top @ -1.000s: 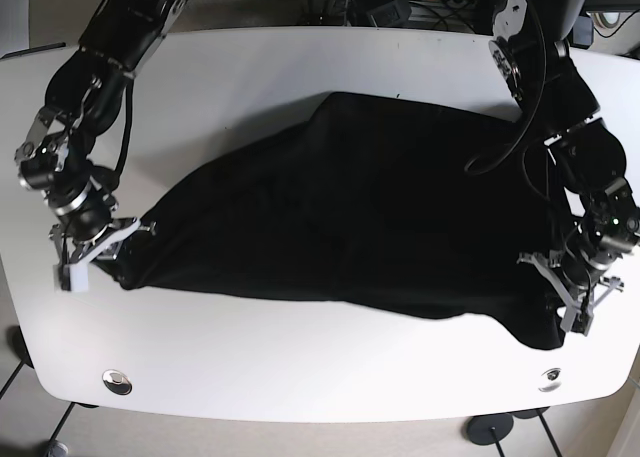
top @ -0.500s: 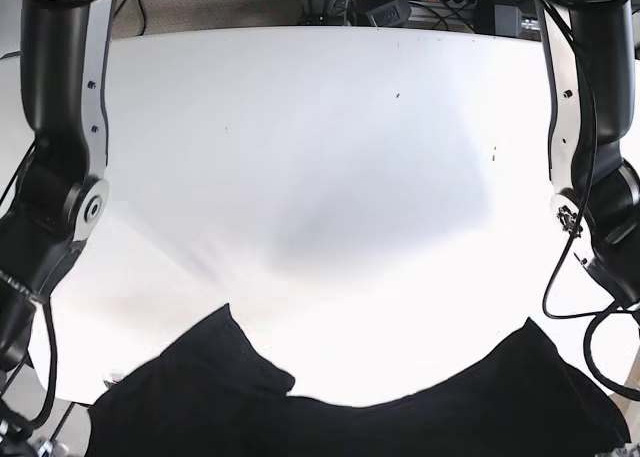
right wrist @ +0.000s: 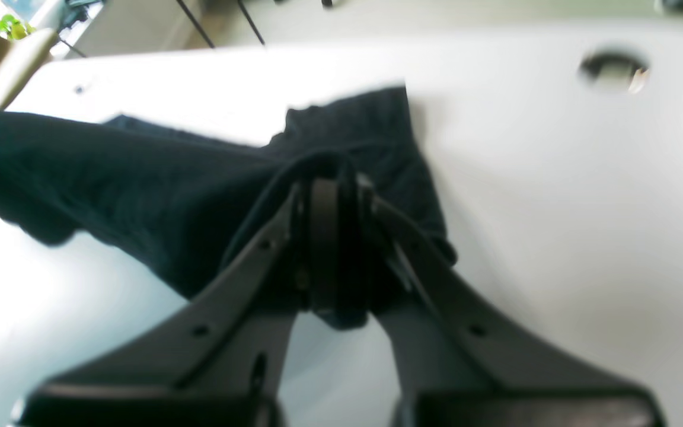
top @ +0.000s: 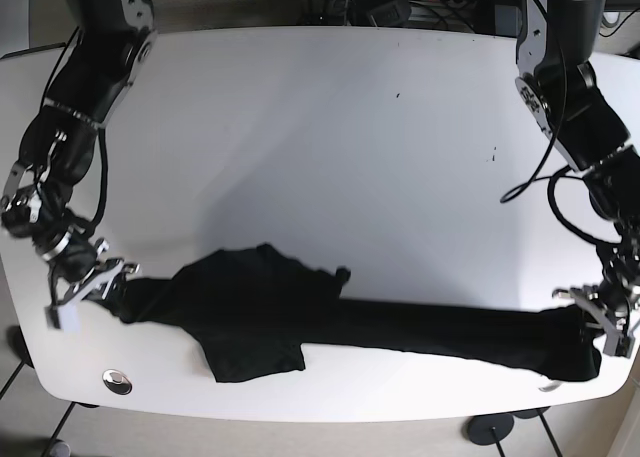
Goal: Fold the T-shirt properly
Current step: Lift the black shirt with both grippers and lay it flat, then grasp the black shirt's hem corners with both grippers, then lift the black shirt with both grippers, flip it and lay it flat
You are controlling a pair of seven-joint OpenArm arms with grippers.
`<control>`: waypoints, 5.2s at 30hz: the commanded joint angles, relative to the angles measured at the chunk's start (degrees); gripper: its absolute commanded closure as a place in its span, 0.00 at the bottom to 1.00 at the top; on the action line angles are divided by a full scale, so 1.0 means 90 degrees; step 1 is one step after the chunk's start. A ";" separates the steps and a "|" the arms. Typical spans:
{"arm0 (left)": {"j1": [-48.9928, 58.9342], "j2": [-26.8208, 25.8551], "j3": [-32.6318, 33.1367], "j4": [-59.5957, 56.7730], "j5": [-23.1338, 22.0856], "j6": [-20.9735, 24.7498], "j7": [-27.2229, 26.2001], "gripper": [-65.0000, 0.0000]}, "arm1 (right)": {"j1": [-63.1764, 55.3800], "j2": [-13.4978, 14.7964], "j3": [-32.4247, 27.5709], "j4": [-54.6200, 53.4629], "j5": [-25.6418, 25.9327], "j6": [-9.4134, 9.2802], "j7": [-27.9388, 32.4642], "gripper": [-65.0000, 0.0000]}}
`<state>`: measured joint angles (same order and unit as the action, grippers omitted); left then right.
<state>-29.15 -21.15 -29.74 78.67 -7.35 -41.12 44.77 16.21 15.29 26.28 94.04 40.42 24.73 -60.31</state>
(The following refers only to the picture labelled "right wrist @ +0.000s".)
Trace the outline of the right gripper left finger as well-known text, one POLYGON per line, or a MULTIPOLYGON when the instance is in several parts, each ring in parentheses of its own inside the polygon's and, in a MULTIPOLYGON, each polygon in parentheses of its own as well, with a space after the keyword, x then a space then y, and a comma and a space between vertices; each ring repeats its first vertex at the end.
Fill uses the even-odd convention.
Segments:
POLYGON ((301 311, 333 307, 338 184, 297 184, 189 305, 104 356, 50 378, 17 426, 282 426, 277 388, 301 311))

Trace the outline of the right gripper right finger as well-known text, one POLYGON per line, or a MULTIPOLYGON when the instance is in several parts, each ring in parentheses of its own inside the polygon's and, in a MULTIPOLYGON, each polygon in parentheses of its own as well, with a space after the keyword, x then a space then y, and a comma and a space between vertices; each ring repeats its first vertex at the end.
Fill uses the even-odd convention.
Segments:
POLYGON ((521 326, 419 227, 357 183, 369 308, 401 387, 395 426, 664 426, 653 394, 521 326))

